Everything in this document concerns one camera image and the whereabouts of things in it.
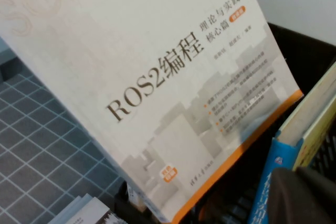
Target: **stack of books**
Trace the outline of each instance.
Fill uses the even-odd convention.
[[[336,118],[336,63],[297,106],[274,137],[248,223],[268,223],[266,206],[274,168],[309,166]]]
[[[78,196],[49,224],[127,224],[116,217],[99,199]]]

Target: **book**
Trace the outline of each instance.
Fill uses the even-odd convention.
[[[139,210],[140,212],[144,212],[147,209],[147,206],[146,206],[145,202],[143,202],[142,198],[128,184],[127,184],[127,193],[128,193],[128,201],[137,210]]]
[[[324,108],[319,117],[303,135],[303,145],[293,166],[296,170],[299,166],[308,166],[313,161],[322,142],[336,118],[336,94]]]
[[[76,214],[79,209],[76,209],[78,202],[82,201],[82,197],[77,196],[70,204],[67,205],[56,217],[54,217],[49,224],[64,224],[72,216]]]
[[[92,200],[92,197],[85,194],[84,197],[77,196],[66,208],[64,208],[49,224],[65,224],[76,213],[78,213],[88,202]]]
[[[272,140],[249,224],[268,223],[266,208],[273,169],[308,166],[336,117],[336,63],[324,74]]]
[[[3,0],[0,36],[160,222],[301,96],[257,0]]]
[[[104,223],[109,211],[110,209],[95,197],[85,204],[65,224],[101,224]]]
[[[114,214],[110,213],[108,216],[104,219],[104,222],[102,224],[127,224],[124,220],[119,219]]]

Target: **black plastic crate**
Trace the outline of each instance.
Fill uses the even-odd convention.
[[[307,94],[335,62],[336,47],[273,24],[269,26],[300,89]],[[181,223],[237,224],[247,221],[272,137],[297,104],[280,116],[260,136],[235,165],[199,200]],[[336,126],[334,125],[316,155],[313,168],[325,177],[336,181],[335,159]],[[124,184],[115,197],[113,211],[118,216],[129,224],[154,223],[149,211],[140,213],[127,201],[127,186]],[[211,207],[214,215],[219,209],[218,216],[220,217],[208,222],[200,221],[205,212],[205,205]]]

